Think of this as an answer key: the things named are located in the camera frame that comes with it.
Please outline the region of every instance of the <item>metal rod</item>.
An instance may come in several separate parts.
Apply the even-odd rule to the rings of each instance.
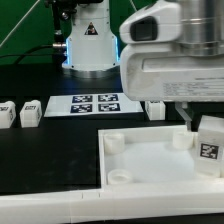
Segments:
[[[175,108],[177,112],[180,114],[180,116],[186,121],[187,130],[191,131],[191,117],[187,114],[187,112],[184,109],[188,108],[188,103],[175,103]]]
[[[129,0],[129,1],[130,1],[131,5],[132,5],[133,9],[135,10],[135,12],[137,12],[138,10],[137,10],[133,0]]]
[[[30,15],[30,13],[34,10],[34,8],[37,6],[37,4],[41,0],[37,0],[34,5],[29,9],[29,11],[23,16],[23,18],[16,24],[16,26],[11,30],[11,32],[6,36],[6,38],[2,41],[0,44],[0,48],[6,43],[6,41],[11,37],[11,35],[17,30],[17,28],[20,26],[20,24]]]

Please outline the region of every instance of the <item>white platform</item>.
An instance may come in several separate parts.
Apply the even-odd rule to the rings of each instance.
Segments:
[[[224,179],[197,179],[194,149],[175,150],[173,131],[185,126],[99,131],[102,188],[0,197],[0,223],[61,224],[224,212]],[[125,151],[104,153],[104,136],[125,136]],[[109,185],[107,174],[127,169],[133,183]]]

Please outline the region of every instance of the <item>white box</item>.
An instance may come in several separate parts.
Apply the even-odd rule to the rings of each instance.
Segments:
[[[11,101],[0,103],[0,129],[10,128],[15,118],[15,104]]]
[[[146,101],[145,110],[151,121],[165,120],[166,105],[163,103],[163,101]]]
[[[40,101],[26,102],[20,112],[22,128],[38,127],[42,117]]]

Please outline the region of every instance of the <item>white cylinder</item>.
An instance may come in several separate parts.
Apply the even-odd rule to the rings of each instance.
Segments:
[[[188,131],[174,131],[173,147],[175,149],[188,150],[193,147],[194,134]]]
[[[125,137],[122,133],[104,135],[104,150],[107,154],[119,154],[125,151]]]
[[[133,176],[127,170],[112,170],[108,173],[108,184],[123,185],[133,183]]]

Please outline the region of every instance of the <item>qr-like tag on cube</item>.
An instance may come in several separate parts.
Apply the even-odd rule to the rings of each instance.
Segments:
[[[91,113],[93,111],[92,104],[74,105],[71,107],[71,114]]]
[[[0,107],[0,111],[7,111],[9,107]]]
[[[218,160],[219,146],[201,143],[200,157]]]
[[[36,106],[26,106],[25,110],[35,110]]]

